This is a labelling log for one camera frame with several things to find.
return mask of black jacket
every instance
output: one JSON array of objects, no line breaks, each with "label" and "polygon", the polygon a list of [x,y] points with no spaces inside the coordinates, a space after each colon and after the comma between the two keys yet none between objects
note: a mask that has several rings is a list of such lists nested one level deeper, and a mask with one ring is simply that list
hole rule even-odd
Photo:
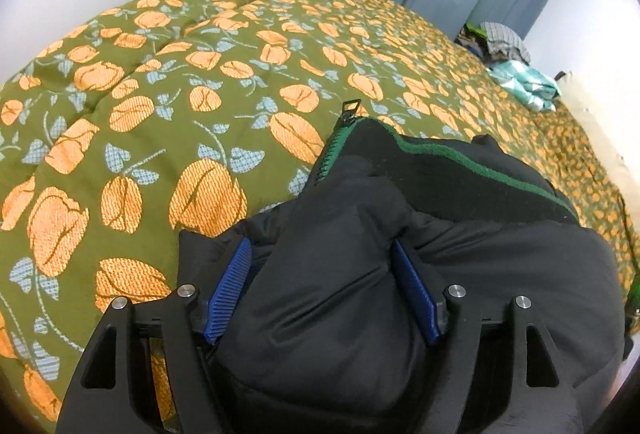
[{"label": "black jacket", "polygon": [[[426,346],[391,273],[397,237],[483,312],[526,295],[585,428],[605,405],[623,352],[610,247],[490,137],[411,139],[376,120],[350,121],[297,199],[215,239],[182,232],[178,282],[196,281],[237,234],[252,242],[252,268],[209,362],[238,432],[404,432],[441,352]],[[485,351],[489,392],[506,355],[500,342]],[[491,407],[480,409],[490,416]]]}]

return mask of green blanket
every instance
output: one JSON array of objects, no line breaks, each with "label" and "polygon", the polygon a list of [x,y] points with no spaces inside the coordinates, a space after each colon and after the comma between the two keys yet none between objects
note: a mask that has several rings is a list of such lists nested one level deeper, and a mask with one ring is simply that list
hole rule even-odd
[{"label": "green blanket", "polygon": [[[616,251],[636,236],[584,132],[537,115],[389,0],[138,0],[42,51],[0,92],[0,369],[53,431],[101,313],[173,288],[177,234],[297,195],[344,100],[411,136],[493,135]],[[172,403],[154,358],[164,418]]]}]

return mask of zipper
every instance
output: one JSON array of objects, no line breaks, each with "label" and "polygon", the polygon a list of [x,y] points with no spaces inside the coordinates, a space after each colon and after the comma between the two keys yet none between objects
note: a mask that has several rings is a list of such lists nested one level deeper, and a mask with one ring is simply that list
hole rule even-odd
[{"label": "zipper", "polygon": [[361,99],[352,99],[342,104],[342,111],[340,112],[338,121],[335,123],[334,132],[329,137],[322,156],[319,159],[320,166],[316,174],[316,179],[314,180],[315,185],[327,176],[331,167],[334,166],[335,160],[338,159],[338,155],[347,136],[351,133],[351,127],[354,123],[362,119],[362,117],[356,116],[356,112],[360,108],[361,103]]}]

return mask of orange tulip pattern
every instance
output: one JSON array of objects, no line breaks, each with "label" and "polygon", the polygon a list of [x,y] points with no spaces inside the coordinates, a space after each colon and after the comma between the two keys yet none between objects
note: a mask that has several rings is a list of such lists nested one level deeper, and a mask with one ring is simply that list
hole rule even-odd
[{"label": "orange tulip pattern", "polygon": [[19,99],[9,99],[0,109],[0,121],[5,125],[11,125],[22,112],[23,103]]},{"label": "orange tulip pattern", "polygon": [[283,22],[282,25],[283,31],[288,31],[289,33],[306,33],[307,31],[297,25],[295,22]]},{"label": "orange tulip pattern", "polygon": [[116,105],[109,117],[115,132],[129,132],[154,113],[154,102],[146,96],[134,96]]},{"label": "orange tulip pattern", "polygon": [[117,84],[111,91],[111,96],[115,99],[124,98],[125,96],[129,96],[129,94],[138,88],[140,88],[138,80],[129,78],[128,80],[121,81]]},{"label": "orange tulip pattern", "polygon": [[156,52],[156,54],[167,54],[168,52],[188,51],[193,44],[188,42],[172,42]]},{"label": "orange tulip pattern", "polygon": [[431,105],[431,112],[433,112],[433,114],[442,121],[444,125],[451,127],[453,130],[458,130],[458,124],[449,112],[434,104]]},{"label": "orange tulip pattern", "polygon": [[151,60],[148,60],[144,64],[138,66],[136,72],[151,72],[153,70],[158,70],[161,67],[162,64],[155,58],[152,58]]},{"label": "orange tulip pattern", "polygon": [[122,33],[122,30],[120,28],[105,28],[100,30],[100,36],[102,38],[113,38],[120,33]]},{"label": "orange tulip pattern", "polygon": [[415,96],[422,96],[423,98],[429,97],[429,91],[421,81],[414,80],[413,78],[407,78],[406,76],[402,77],[402,81],[404,81],[407,88],[415,94]]},{"label": "orange tulip pattern", "polygon": [[321,30],[322,33],[332,36],[333,38],[337,38],[338,36],[340,36],[340,33],[338,33],[338,30],[335,28],[333,24],[320,22],[318,24],[318,29]]},{"label": "orange tulip pattern", "polygon": [[282,48],[280,46],[272,46],[271,44],[265,44],[262,48],[262,54],[260,59],[268,64],[282,65],[291,56],[289,49]]},{"label": "orange tulip pattern", "polygon": [[27,76],[26,74],[20,77],[20,87],[24,90],[29,90],[31,87],[37,87],[41,84],[40,78],[34,76]]},{"label": "orange tulip pattern", "polygon": [[247,64],[233,60],[231,62],[225,62],[220,66],[220,72],[230,76],[231,78],[251,78],[254,75],[254,70]]},{"label": "orange tulip pattern", "polygon": [[304,84],[283,87],[280,90],[280,95],[300,112],[312,112],[320,103],[318,93]]},{"label": "orange tulip pattern", "polygon": [[346,67],[347,65],[347,57],[340,51],[336,51],[335,49],[323,46],[322,54],[324,54],[326,56],[326,59],[334,65],[340,65],[340,67]]},{"label": "orange tulip pattern", "polygon": [[98,55],[98,51],[92,48],[92,46],[78,46],[77,48],[71,49],[66,55],[72,62],[84,64],[84,62],[93,60]]},{"label": "orange tulip pattern", "polygon": [[323,70],[315,68],[313,65],[309,64],[309,62],[307,62],[306,60],[300,60],[300,67],[302,67],[305,70],[308,70],[308,72],[312,72],[316,76],[325,75],[325,72]]},{"label": "orange tulip pattern", "polygon": [[162,11],[146,11],[138,15],[135,24],[142,29],[161,28],[171,22],[171,19]]},{"label": "orange tulip pattern", "polygon": [[48,277],[65,271],[89,223],[89,210],[66,192],[47,187],[39,195],[27,220],[27,236],[36,266]]},{"label": "orange tulip pattern", "polygon": [[49,421],[58,421],[62,401],[53,393],[40,373],[27,366],[22,381],[24,390],[36,409]]},{"label": "orange tulip pattern", "polygon": [[20,183],[7,195],[2,204],[2,224],[0,229],[9,231],[14,229],[22,213],[33,199],[36,181],[33,176]]},{"label": "orange tulip pattern", "polygon": [[286,36],[280,35],[275,31],[258,31],[255,36],[263,39],[272,46],[286,46],[289,43],[289,39]]},{"label": "orange tulip pattern", "polygon": [[156,401],[160,419],[166,421],[175,415],[174,398],[169,387],[169,376],[166,372],[166,364],[161,356],[151,356],[151,373],[156,388]]},{"label": "orange tulip pattern", "polygon": [[142,194],[133,179],[117,176],[102,189],[102,223],[119,231],[133,233],[142,217]]},{"label": "orange tulip pattern", "polygon": [[0,313],[0,356],[5,358],[17,358],[15,356],[14,346],[9,338],[9,333],[6,330],[6,324],[4,323],[4,317]]},{"label": "orange tulip pattern", "polygon": [[[169,294],[177,231],[216,236],[293,197],[354,98],[358,116],[409,136],[493,135],[568,194],[629,289],[640,241],[580,126],[562,104],[516,104],[419,16],[388,0],[135,0],[52,43],[0,91],[0,370],[30,364],[16,390],[45,430],[77,362],[63,336],[88,338],[94,297],[104,311],[121,294]],[[24,297],[7,275],[30,259]],[[41,276],[60,276],[60,302],[45,293],[53,281],[35,287],[48,319],[29,303]],[[36,328],[53,322],[63,336],[44,346]],[[60,358],[57,380],[22,356],[20,337]],[[161,356],[152,369],[166,419]]]},{"label": "orange tulip pattern", "polygon": [[215,237],[246,216],[246,197],[238,180],[220,163],[201,159],[178,179],[169,203],[169,223]]},{"label": "orange tulip pattern", "polygon": [[213,20],[213,25],[225,31],[238,31],[239,29],[249,27],[249,22],[239,22],[238,20],[218,17]]},{"label": "orange tulip pattern", "polygon": [[136,7],[138,9],[142,8],[155,8],[160,3],[159,0],[139,0]]},{"label": "orange tulip pattern", "polygon": [[215,51],[195,51],[188,54],[185,60],[194,67],[211,70],[216,67],[222,55]]},{"label": "orange tulip pattern", "polygon": [[222,105],[222,100],[216,91],[209,87],[199,85],[194,87],[189,94],[189,103],[196,112],[210,112]]},{"label": "orange tulip pattern", "polygon": [[406,104],[414,110],[417,110],[421,114],[426,114],[427,116],[431,114],[428,105],[423,102],[419,97],[415,96],[412,92],[405,92],[402,94],[402,98],[406,102]]},{"label": "orange tulip pattern", "polygon": [[131,33],[120,33],[113,43],[114,46],[127,49],[140,49],[145,45],[146,36],[132,35]]},{"label": "orange tulip pattern", "polygon": [[39,54],[36,56],[36,58],[44,58],[48,54],[51,54],[52,52],[58,51],[58,49],[60,49],[62,47],[63,43],[64,42],[62,40],[57,40],[56,42],[53,42],[53,44],[50,45],[48,48],[43,49],[42,51],[40,51]]},{"label": "orange tulip pattern", "polygon": [[44,160],[61,174],[73,172],[98,130],[95,125],[80,118],[60,136]]},{"label": "orange tulip pattern", "polygon": [[124,76],[124,69],[111,62],[96,62],[78,68],[74,83],[78,90],[107,90]]},{"label": "orange tulip pattern", "polygon": [[171,293],[161,272],[129,258],[108,258],[100,261],[95,274],[95,306],[105,312],[111,301],[127,297],[134,304],[166,297]]},{"label": "orange tulip pattern", "polygon": [[269,121],[271,134],[299,160],[314,163],[324,142],[307,120],[290,112],[278,112]]},{"label": "orange tulip pattern", "polygon": [[350,74],[347,82],[352,87],[355,87],[366,96],[369,96],[372,99],[380,101],[383,99],[382,89],[380,88],[380,84],[374,80],[373,78],[367,78],[362,74],[354,72]]}]

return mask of green trim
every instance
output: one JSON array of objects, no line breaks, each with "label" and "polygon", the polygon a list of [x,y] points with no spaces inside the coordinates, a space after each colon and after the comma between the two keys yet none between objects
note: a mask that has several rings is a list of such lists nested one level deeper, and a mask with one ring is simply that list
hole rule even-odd
[{"label": "green trim", "polygon": [[331,170],[332,166],[334,166],[335,161],[338,159],[340,155],[340,151],[342,147],[344,147],[347,138],[353,132],[353,129],[356,128],[356,125],[367,118],[360,118],[353,122],[353,124],[348,127],[342,127],[335,133],[335,136],[332,138],[331,143],[329,143],[328,148],[326,150],[326,155],[322,160],[322,165],[320,166],[320,176],[319,178],[325,178],[329,175],[329,170]]},{"label": "green trim", "polygon": [[370,118],[370,117],[356,120],[352,125],[341,129],[334,136],[334,139],[329,145],[330,148],[327,150],[327,156],[325,157],[323,162],[324,164],[320,169],[321,179],[324,178],[329,173],[329,170],[331,170],[332,166],[334,166],[335,160],[338,159],[338,156],[340,155],[340,151],[342,150],[342,147],[344,146],[351,132],[353,132],[353,129],[356,128],[356,125],[366,119],[370,119],[372,121],[375,121],[379,125],[382,125],[382,127],[384,127],[389,132],[389,134],[393,136],[394,140],[396,140],[396,144],[398,145],[398,147],[404,152],[408,152],[409,154],[431,154],[434,156],[445,157],[467,168],[468,170],[472,171],[473,173],[479,176],[482,176],[487,179],[493,179],[494,181],[498,181],[500,183],[503,183],[517,190],[522,190],[524,192],[529,192],[531,194],[540,195],[541,197],[548,199],[552,203],[555,203],[556,205],[560,205],[563,208],[566,208],[569,211],[569,213],[571,213],[572,216],[574,216],[576,220],[578,220],[578,216],[576,215],[576,213],[571,209],[571,207],[569,207],[564,201],[562,201],[562,199],[559,199],[558,197],[555,197],[554,195],[549,194],[547,191],[541,189],[540,187],[537,187],[536,185],[532,185],[531,183],[526,183],[525,181],[519,181],[518,179],[513,179],[510,176],[503,174],[502,172],[495,171],[484,165],[476,163],[475,161],[466,157],[464,154],[458,152],[457,150],[452,149],[451,147],[447,147],[446,145],[437,145],[437,144],[429,144],[429,143],[425,143],[425,144],[408,143],[407,141],[402,139],[400,134],[398,134],[396,130],[393,127],[391,127],[391,125],[387,125],[386,123],[382,123],[382,121],[380,120],[377,120],[375,118]]}]

